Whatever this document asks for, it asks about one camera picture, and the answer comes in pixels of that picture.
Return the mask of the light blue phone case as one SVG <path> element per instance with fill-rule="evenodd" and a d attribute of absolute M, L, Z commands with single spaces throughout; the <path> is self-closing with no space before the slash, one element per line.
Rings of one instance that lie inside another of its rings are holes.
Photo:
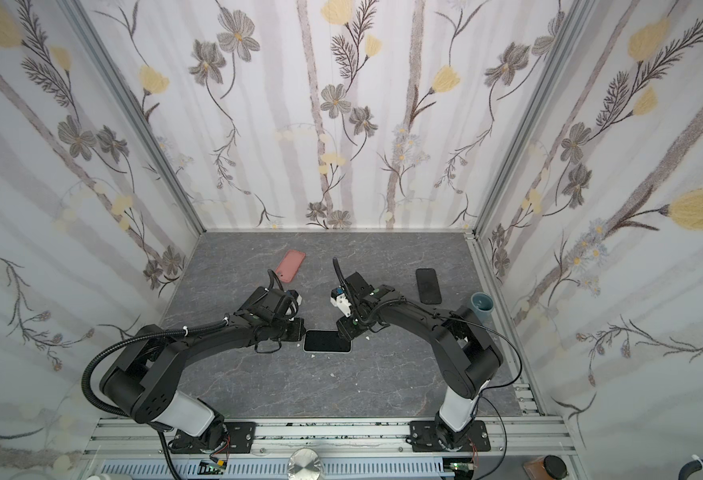
<path fill-rule="evenodd" d="M 336 330 L 309 330 L 304 338 L 305 352 L 350 353 L 351 341 Z"/>

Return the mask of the pink phone case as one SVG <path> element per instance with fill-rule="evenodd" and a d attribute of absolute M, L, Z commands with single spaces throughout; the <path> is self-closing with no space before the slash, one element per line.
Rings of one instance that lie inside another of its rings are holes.
<path fill-rule="evenodd" d="M 276 269 L 279 280 L 281 280 L 281 282 L 291 283 L 297 276 L 306 257 L 307 255 L 304 252 L 289 250 Z"/>

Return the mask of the black phone case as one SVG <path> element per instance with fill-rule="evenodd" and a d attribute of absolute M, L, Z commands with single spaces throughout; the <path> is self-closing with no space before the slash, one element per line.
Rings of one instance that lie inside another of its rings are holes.
<path fill-rule="evenodd" d="M 419 302 L 425 305 L 439 305 L 443 302 L 439 278 L 437 278 L 435 269 L 419 268 L 415 270 L 415 279 L 417 279 Z"/>

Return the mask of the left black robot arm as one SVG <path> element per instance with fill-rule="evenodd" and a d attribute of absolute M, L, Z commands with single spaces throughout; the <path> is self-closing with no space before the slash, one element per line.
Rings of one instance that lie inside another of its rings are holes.
<path fill-rule="evenodd" d="M 216 453 L 230 439 L 224 416 L 179 390 L 184 370 L 229 350 L 263 342 L 297 342 L 303 336 L 301 295 L 287 290 L 275 271 L 242 306 L 197 327 L 164 329 L 151 324 L 97 354 L 85 367 L 83 396 L 97 409 L 150 426 L 160 438 L 173 478 L 180 476 L 167 432 L 177 430 L 197 450 Z"/>

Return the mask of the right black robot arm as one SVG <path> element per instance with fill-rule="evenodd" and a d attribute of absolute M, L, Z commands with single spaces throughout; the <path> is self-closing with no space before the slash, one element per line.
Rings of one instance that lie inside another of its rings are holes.
<path fill-rule="evenodd" d="M 399 327 L 429 343 L 443 381 L 447 384 L 445 399 L 435 414 L 429 434 L 409 434 L 409 443 L 425 451 L 459 451 L 471 442 L 471 430 L 477 415 L 477 404 L 483 392 L 513 385 L 523 368 L 508 382 L 491 383 L 505 364 L 501 348 L 493 341 L 499 338 L 515 352 L 521 352 L 507 336 L 483 325 L 481 318 L 493 311 L 493 299 L 481 294 L 481 305 L 461 306 L 451 310 L 427 307 L 411 301 L 399 290 L 381 285 L 375 287 L 361 274 L 343 274 L 338 258 L 333 268 L 339 286 L 331 293 L 331 304 L 343 316 L 337 321 L 339 336 L 349 342 L 367 333 L 389 326 Z"/>

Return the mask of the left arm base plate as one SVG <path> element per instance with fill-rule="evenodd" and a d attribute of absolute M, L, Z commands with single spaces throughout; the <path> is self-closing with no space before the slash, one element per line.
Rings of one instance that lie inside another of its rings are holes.
<path fill-rule="evenodd" d="M 256 422 L 214 421 L 200 436 L 179 431 L 170 441 L 173 454 L 249 454 L 256 435 Z"/>

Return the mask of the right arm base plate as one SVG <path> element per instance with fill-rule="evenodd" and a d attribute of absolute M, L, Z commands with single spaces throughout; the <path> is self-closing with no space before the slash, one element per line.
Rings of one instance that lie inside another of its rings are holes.
<path fill-rule="evenodd" d="M 447 424 L 435 420 L 415 420 L 409 424 L 405 442 L 413 452 L 490 452 L 491 442 L 487 427 L 481 420 L 473 420 L 461 431 L 453 431 Z"/>

